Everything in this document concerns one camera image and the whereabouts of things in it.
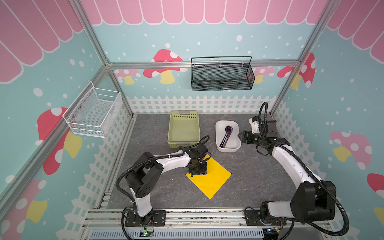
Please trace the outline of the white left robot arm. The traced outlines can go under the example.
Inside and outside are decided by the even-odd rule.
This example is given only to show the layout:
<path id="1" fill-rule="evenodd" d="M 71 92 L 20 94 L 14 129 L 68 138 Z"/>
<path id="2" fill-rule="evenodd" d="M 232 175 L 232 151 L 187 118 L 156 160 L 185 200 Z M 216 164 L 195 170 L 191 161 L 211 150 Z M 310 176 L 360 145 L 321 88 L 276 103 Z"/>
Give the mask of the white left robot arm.
<path id="1" fill-rule="evenodd" d="M 137 216 L 146 218 L 153 211 L 150 193 L 163 173 L 178 168 L 189 168 L 189 174 L 206 175 L 208 149 L 203 147 L 181 148 L 175 153 L 154 156 L 149 152 L 142 156 L 124 174 L 129 191 L 125 195 L 133 200 L 134 211 Z"/>

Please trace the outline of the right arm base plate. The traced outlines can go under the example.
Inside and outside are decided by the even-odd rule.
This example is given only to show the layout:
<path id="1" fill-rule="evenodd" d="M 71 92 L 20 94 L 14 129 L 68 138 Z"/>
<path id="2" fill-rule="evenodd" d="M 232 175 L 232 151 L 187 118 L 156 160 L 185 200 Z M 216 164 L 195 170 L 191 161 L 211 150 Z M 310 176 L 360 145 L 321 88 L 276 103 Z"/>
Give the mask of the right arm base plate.
<path id="1" fill-rule="evenodd" d="M 287 225 L 285 219 L 276 217 L 265 217 L 262 219 L 262 215 L 259 209 L 246 207 L 243 211 L 247 226 L 262 226 L 262 227 L 283 227 Z"/>

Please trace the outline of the purple spoon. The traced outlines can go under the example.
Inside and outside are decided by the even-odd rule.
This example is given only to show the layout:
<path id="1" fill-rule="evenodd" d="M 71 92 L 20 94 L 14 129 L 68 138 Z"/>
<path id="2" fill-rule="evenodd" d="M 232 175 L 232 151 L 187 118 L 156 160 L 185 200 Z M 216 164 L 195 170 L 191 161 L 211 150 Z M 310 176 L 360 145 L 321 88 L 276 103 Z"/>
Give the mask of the purple spoon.
<path id="1" fill-rule="evenodd" d="M 221 148 L 225 147 L 225 144 L 227 143 L 227 141 L 228 141 L 228 139 L 229 139 L 229 137 L 230 137 L 230 135 L 232 133 L 232 130 L 233 130 L 233 128 L 231 126 L 226 126 L 226 128 L 225 128 L 225 132 L 226 133 L 225 133 L 225 136 L 224 136 L 224 138 L 223 138 L 223 140 L 222 140 L 222 142 L 220 144 Z"/>

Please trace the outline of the yellow paper napkin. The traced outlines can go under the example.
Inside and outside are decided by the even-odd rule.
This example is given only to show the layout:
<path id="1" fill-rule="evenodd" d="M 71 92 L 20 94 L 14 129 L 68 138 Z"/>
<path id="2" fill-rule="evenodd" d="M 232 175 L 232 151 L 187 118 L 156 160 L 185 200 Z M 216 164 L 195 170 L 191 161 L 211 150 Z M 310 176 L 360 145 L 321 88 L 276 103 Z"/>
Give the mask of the yellow paper napkin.
<path id="1" fill-rule="evenodd" d="M 186 174 L 197 188 L 199 188 L 210 200 L 221 189 L 232 174 L 213 158 L 207 162 L 206 175 Z"/>

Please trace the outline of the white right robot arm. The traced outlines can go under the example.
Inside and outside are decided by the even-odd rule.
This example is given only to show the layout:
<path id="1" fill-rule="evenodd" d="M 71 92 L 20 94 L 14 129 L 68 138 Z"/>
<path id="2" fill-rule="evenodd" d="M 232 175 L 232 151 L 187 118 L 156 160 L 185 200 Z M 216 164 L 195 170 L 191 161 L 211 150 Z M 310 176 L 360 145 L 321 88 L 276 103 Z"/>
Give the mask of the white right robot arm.
<path id="1" fill-rule="evenodd" d="M 265 138 L 260 134 L 243 131 L 238 134 L 244 144 L 262 144 L 268 155 L 277 160 L 292 179 L 296 192 L 290 201 L 265 201 L 260 207 L 262 220 L 286 218 L 301 223 L 328 221 L 335 217 L 335 201 L 318 184 L 321 182 L 333 195 L 336 186 L 308 170 L 300 163 L 290 143 L 285 138 Z"/>

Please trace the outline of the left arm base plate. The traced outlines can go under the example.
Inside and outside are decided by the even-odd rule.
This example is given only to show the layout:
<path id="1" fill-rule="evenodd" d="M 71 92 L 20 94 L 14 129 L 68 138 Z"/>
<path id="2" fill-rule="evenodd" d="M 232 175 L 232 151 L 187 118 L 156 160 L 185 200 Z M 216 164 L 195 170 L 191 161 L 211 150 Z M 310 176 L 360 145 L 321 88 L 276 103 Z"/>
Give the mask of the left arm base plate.
<path id="1" fill-rule="evenodd" d="M 146 216 L 140 217 L 133 210 L 128 209 L 124 213 L 124 225 L 125 227 L 164 227 L 166 214 L 166 211 L 152 210 Z"/>

